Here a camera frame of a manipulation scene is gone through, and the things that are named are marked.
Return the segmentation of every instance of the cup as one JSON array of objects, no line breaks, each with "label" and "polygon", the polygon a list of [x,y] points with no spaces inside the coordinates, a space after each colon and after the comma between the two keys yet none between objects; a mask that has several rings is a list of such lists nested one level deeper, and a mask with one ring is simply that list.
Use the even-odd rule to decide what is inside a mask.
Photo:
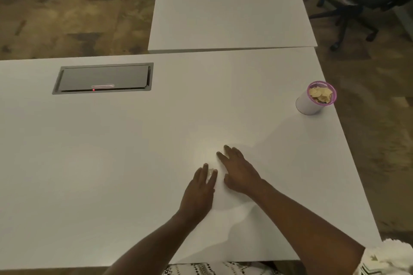
[{"label": "cup", "polygon": [[[331,95],[331,99],[329,103],[319,103],[310,96],[310,89],[314,87],[327,87],[333,93]],[[295,106],[297,110],[300,111],[302,114],[305,115],[314,115],[323,109],[325,106],[332,105],[334,101],[337,99],[337,92],[334,87],[327,82],[324,81],[315,81],[308,85],[307,90],[304,91],[301,96],[295,101]]]}]

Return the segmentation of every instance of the patterned carpet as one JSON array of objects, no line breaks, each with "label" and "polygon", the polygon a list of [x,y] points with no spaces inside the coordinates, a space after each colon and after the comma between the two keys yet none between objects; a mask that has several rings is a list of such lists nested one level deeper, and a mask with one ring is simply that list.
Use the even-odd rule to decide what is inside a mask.
[{"label": "patterned carpet", "polygon": [[[0,0],[0,59],[146,53],[154,1]],[[304,0],[309,14],[323,11],[317,1]],[[334,53],[335,20],[312,21],[317,55],[338,90],[338,115],[382,236],[413,243],[413,45],[392,11],[367,10],[364,17],[380,30],[376,40],[366,42],[368,31],[352,22]]]}]

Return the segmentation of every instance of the chip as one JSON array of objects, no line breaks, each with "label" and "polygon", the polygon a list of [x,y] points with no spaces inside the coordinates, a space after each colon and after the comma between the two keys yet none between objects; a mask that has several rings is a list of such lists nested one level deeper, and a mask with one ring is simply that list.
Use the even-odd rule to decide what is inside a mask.
[{"label": "chip", "polygon": [[329,103],[333,91],[328,87],[312,87],[308,90],[311,98],[319,103]]}]

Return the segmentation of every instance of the patterned shirt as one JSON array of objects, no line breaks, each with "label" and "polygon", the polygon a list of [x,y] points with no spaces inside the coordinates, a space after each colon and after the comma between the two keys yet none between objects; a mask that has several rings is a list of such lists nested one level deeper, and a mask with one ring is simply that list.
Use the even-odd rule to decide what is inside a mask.
[{"label": "patterned shirt", "polygon": [[[354,275],[413,275],[413,249],[409,244],[387,239],[376,248],[366,248]],[[162,275],[282,275],[260,262],[215,262],[169,265]]]}]

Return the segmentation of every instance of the tabletop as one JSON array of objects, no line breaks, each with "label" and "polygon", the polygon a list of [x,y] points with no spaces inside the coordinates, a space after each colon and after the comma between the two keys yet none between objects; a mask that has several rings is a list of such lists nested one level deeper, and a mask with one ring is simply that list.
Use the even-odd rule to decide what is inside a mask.
[{"label": "tabletop", "polygon": [[[62,66],[141,63],[153,63],[149,91],[52,94]],[[205,162],[219,171],[213,208],[171,262],[297,259],[252,200],[224,187],[224,144],[378,244],[334,106],[295,108],[323,79],[310,47],[0,61],[0,269],[112,264],[177,211]]]},{"label": "tabletop", "polygon": [[302,0],[156,0],[150,53],[317,47]]}]

